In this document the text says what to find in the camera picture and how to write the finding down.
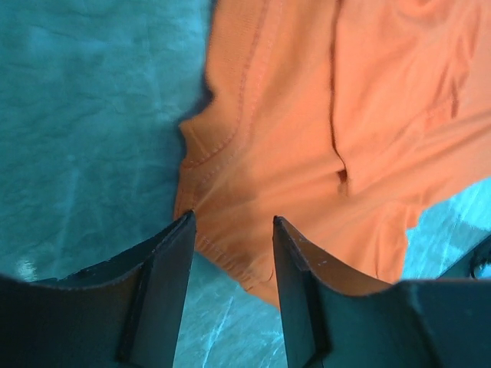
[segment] orange shirt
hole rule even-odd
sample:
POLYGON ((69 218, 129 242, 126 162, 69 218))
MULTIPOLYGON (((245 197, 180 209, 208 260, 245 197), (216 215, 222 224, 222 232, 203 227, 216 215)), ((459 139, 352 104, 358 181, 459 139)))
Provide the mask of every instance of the orange shirt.
POLYGON ((212 103, 185 121, 175 216, 278 306, 272 218, 395 282, 420 213, 491 174, 489 0, 219 0, 212 103))

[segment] seam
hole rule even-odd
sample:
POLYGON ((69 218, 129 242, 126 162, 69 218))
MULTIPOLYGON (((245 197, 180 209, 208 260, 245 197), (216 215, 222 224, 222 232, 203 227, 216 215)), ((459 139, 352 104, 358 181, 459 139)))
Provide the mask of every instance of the seam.
POLYGON ((238 113, 236 117, 236 122, 233 131, 226 137, 226 139, 220 143, 217 147, 215 147, 211 153, 204 156, 201 159, 189 161, 189 165, 183 165, 186 169, 191 169, 195 166, 202 165, 220 153, 228 144, 232 141, 233 137, 236 136, 239 131, 239 127, 242 124, 242 118, 244 115, 244 95, 247 85, 247 80, 249 78, 249 72, 251 69, 252 59, 254 58, 255 52, 257 51, 257 47, 259 44, 259 39, 261 38, 261 33, 265 25, 266 14, 268 13, 269 3, 271 0, 263 0, 261 15, 259 16, 259 22, 255 30, 254 38, 252 39, 252 46, 249 50, 249 54, 245 60, 244 68, 242 69, 241 81, 239 87, 239 102, 238 102, 238 113))
POLYGON ((253 288, 256 288, 258 285, 267 285, 271 282, 271 280, 273 279, 273 276, 275 276, 275 268, 274 267, 271 270, 271 274, 269 275, 269 277, 267 279, 262 281, 262 280, 258 280, 257 278, 254 278, 253 280, 257 280, 258 282, 256 282, 254 285, 249 286, 248 288, 246 288, 244 290, 246 292, 250 292, 253 288))
POLYGON ((228 263, 228 264, 232 265, 232 267, 226 267, 225 270, 230 272, 230 273, 234 273, 234 271, 236 271, 236 280, 238 282, 247 281, 247 278, 249 280, 252 280, 252 286, 248 286, 246 290, 253 288, 257 284, 260 284, 262 282, 266 282, 266 281, 263 281, 260 278, 256 277, 249 268, 240 267, 240 266, 237 267, 238 263, 235 262, 232 257, 229 257, 226 253, 224 253, 222 249, 220 249, 219 247, 214 245, 205 235, 200 234, 199 236, 210 249, 212 249, 214 252, 216 252, 219 255, 219 257, 223 258, 223 260, 225 260, 225 262, 220 262, 220 264, 221 264, 220 267, 223 267, 224 263, 226 263, 226 264, 228 263))
MULTIPOLYGON (((243 107, 244 107, 244 92, 245 92, 245 89, 246 89, 246 81, 247 81, 247 77, 249 76, 249 72, 250 72, 250 65, 252 63, 252 58, 255 54, 255 50, 257 49, 257 46, 259 44, 259 38, 260 38, 260 35, 261 35, 261 31, 262 29, 264 28, 264 24, 265 24, 265 18, 266 18, 266 14, 267 14, 267 11, 269 9, 269 4, 270 4, 271 0, 265 0, 264 3, 263 3, 263 8, 262 8, 262 13, 261 13, 261 16, 260 16, 260 20, 259 20, 259 25, 256 29, 256 33, 255 33, 255 37, 254 37, 254 41, 253 41, 253 46, 252 46, 252 50, 249 54, 249 57, 248 57, 248 62, 246 63, 245 65, 245 68, 244 68, 244 74, 242 76, 242 84, 241 84, 241 90, 240 90, 240 94, 239 94, 239 98, 240 98, 240 102, 239 102, 239 112, 238 112, 238 116, 237 116, 237 121, 236 121, 236 128, 234 130, 234 133, 233 135, 231 135, 230 137, 230 140, 233 138, 233 136, 235 136, 236 132, 238 131, 239 129, 239 125, 242 123, 242 118, 244 116, 243 114, 243 107)), ((281 20, 281 16, 282 16, 282 9, 283 9, 283 0, 279 0, 279 7, 277 9, 277 16, 278 16, 278 19, 277 19, 277 22, 278 22, 278 26, 275 28, 275 30, 269 35, 269 42, 267 44, 267 52, 265 53, 265 56, 262 60, 262 66, 261 68, 259 69, 260 72, 259 72, 259 76, 258 76, 258 83, 256 84, 255 86, 255 89, 254 89, 254 99, 253 99, 253 105, 252 105, 252 112, 251 112, 251 115, 254 114, 254 110, 256 109, 256 105, 257 105, 257 101, 258 101, 258 96, 259 96, 259 88, 260 88, 260 84, 263 80, 263 77, 264 77, 264 73, 265 73, 265 70, 266 70, 266 65, 268 64, 268 61, 269 61, 269 57, 271 55, 271 51, 272 51, 272 46, 273 46, 273 41, 275 40, 276 36, 278 35, 278 30, 279 30, 279 22, 281 20)), ((249 127, 251 125, 251 121, 248 122, 248 129, 247 131, 245 132, 245 138, 247 139, 249 137, 249 127)), ((230 164, 230 162, 232 161, 232 159, 235 157, 237 151, 235 151, 233 154, 231 154, 227 160, 225 161, 224 164, 222 165, 217 165, 214 170, 210 171, 206 176, 205 178, 203 178, 201 180, 201 182, 199 183, 199 185, 195 188, 195 192, 194 192, 194 198, 193 198, 193 208, 196 207, 196 204, 198 202, 198 191, 199 191, 199 188, 204 185, 213 175, 215 175, 219 169, 222 169, 223 167, 226 167, 230 164)), ((231 263, 231 264, 234 264, 235 266, 237 265, 233 258, 231 258, 230 256, 228 256, 226 253, 223 252, 222 249, 220 249, 219 247, 217 247, 216 245, 214 245, 205 235, 203 235, 201 232, 197 231, 196 232, 196 236, 200 236, 203 241, 213 250, 213 251, 216 251, 217 253, 219 253, 221 256, 222 256, 222 259, 225 260, 225 263, 231 263)), ((240 267, 239 266, 239 273, 240 274, 244 274, 246 275, 250 280, 252 280, 252 282, 254 284, 258 284, 260 282, 262 282, 262 280, 260 280, 259 278, 257 278, 255 275, 253 275, 253 273, 248 269, 248 268, 244 268, 244 267, 240 267)))

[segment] teal fabric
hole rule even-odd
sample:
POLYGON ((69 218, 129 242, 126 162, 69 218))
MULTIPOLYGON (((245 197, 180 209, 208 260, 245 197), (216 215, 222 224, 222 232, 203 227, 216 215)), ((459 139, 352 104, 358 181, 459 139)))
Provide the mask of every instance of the teal fabric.
POLYGON ((0 271, 62 277, 170 223, 211 10, 0 2, 0 271))

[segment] teal surface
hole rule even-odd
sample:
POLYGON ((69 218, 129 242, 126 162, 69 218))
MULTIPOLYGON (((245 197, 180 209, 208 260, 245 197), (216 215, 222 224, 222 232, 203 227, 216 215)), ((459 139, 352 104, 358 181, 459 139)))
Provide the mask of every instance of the teal surface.
MULTIPOLYGON (((0 2, 0 271, 63 277, 172 219, 177 129, 207 101, 210 0, 0 2)), ((404 277, 491 231, 491 179, 425 212, 404 277)), ((278 312, 196 256, 176 367, 284 367, 278 312)))

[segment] black plastic part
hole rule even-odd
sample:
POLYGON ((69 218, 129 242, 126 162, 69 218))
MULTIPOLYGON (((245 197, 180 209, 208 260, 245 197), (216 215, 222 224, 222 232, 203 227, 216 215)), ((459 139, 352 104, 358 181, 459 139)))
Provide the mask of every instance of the black plastic part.
POLYGON ((440 278, 476 278, 476 269, 491 263, 491 235, 452 264, 440 278))
POLYGON ((196 220, 62 280, 0 275, 0 366, 169 368, 193 258, 196 220))
MULTIPOLYGON (((491 281, 386 284, 321 250, 279 217, 273 243, 289 368, 490 366, 491 281)), ((468 275, 476 254, 487 254, 486 244, 449 273, 468 275)))

